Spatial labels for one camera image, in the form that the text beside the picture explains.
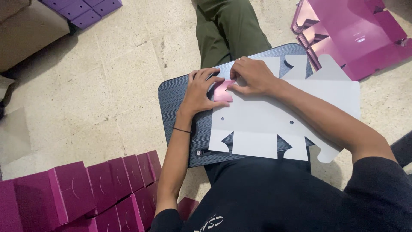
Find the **beige floor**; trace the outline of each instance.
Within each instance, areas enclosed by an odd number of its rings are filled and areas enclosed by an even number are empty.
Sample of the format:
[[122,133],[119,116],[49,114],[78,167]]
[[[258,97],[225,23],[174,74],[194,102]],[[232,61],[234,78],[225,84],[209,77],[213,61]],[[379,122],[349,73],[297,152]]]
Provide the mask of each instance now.
[[[297,0],[252,0],[272,46],[295,42],[289,27]],[[408,0],[386,1],[412,36]],[[123,0],[124,6],[77,36],[64,37],[26,62],[25,84],[0,124],[4,179],[83,160],[89,166],[157,149],[166,152],[157,88],[199,68],[196,14],[190,0]],[[412,130],[412,59],[361,83],[362,121],[389,143]],[[342,189],[351,176],[343,152],[313,174]],[[182,194],[202,199],[202,167],[188,170]]]

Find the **pant leg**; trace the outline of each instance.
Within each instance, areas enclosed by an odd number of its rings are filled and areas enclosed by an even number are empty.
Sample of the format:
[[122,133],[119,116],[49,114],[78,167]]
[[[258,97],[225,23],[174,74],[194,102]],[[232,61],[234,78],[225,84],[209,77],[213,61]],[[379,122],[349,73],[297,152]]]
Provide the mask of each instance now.
[[232,59],[272,48],[249,0],[199,0],[198,6],[224,32]]
[[200,67],[211,68],[230,61],[227,41],[220,34],[215,23],[204,16],[203,11],[196,9],[196,37],[200,50]]

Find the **black bracelet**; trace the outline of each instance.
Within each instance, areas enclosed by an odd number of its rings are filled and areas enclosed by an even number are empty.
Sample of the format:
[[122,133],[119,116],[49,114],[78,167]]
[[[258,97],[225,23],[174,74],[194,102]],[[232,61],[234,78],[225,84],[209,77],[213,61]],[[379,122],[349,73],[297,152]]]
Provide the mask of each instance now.
[[173,127],[173,129],[176,129],[176,130],[180,130],[180,131],[183,131],[183,132],[186,132],[186,133],[192,133],[191,131],[186,131],[186,130],[181,130],[181,129],[177,129],[176,127]]

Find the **black lap desk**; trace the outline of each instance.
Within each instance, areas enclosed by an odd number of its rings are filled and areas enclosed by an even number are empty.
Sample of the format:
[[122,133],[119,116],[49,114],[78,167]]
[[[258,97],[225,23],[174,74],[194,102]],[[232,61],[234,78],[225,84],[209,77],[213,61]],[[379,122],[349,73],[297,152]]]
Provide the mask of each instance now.
[[[306,51],[297,43],[289,43],[279,47],[272,48],[268,51],[261,52],[249,56],[249,58],[261,57],[280,57],[280,77],[284,76],[292,67],[289,67],[285,62],[285,55],[306,55]],[[230,70],[233,62],[228,62],[216,66],[220,71]],[[312,69],[307,61],[306,78],[312,75]],[[173,124],[176,119],[176,112],[179,109],[187,87],[188,75],[177,77],[164,81],[157,91],[159,97],[160,111],[162,112],[162,120],[164,126],[164,133],[166,135],[167,144],[169,144],[170,137],[173,131]],[[207,93],[209,99],[212,99],[213,88]],[[229,153],[209,151],[209,138],[212,127],[212,110],[198,113],[193,118],[192,133],[189,148],[189,164],[188,167],[203,166],[211,163],[219,163],[223,161],[240,159],[245,156],[232,154],[233,133],[226,137],[223,142],[229,147]],[[311,141],[306,139],[306,146],[314,145]],[[282,138],[278,136],[278,157],[283,157],[286,150],[292,148]]]

